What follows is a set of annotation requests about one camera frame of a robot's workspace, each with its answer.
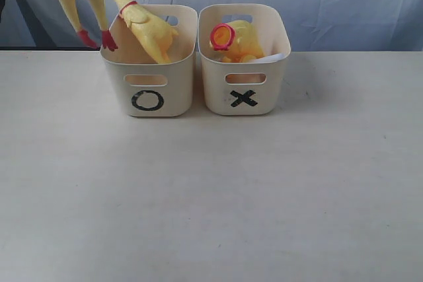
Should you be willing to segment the headless yellow rubber chicken body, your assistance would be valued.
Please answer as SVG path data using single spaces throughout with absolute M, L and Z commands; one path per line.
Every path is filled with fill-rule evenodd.
M 246 20 L 215 25 L 209 47 L 221 55 L 223 63 L 246 63 L 265 56 L 255 26 Z

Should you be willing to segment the broken chicken neck with squeaker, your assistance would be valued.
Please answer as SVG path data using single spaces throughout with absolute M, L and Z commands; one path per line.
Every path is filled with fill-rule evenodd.
M 281 61 L 286 57 L 283 53 L 276 53 L 273 55 L 267 55 L 265 57 L 261 57 L 258 59 L 252 60 L 253 63 L 273 63 L 277 61 Z

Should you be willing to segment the cream bin with X mark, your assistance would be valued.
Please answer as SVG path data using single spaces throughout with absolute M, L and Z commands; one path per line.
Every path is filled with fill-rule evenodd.
M 209 47 L 213 27 L 221 22 L 246 20 L 258 33 L 264 55 L 283 53 L 273 63 L 223 63 Z M 206 106 L 226 116 L 267 114 L 276 107 L 291 45 L 277 10 L 263 4 L 210 5 L 200 11 L 198 45 Z

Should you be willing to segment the cream bin with circle mark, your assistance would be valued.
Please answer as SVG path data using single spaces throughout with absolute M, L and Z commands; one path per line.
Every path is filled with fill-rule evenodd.
M 192 104 L 198 14 L 184 5 L 146 5 L 160 18 L 176 19 L 178 36 L 167 53 L 170 63 L 158 64 L 142 48 L 121 17 L 110 33 L 118 49 L 100 54 L 120 108 L 133 117 L 175 117 Z

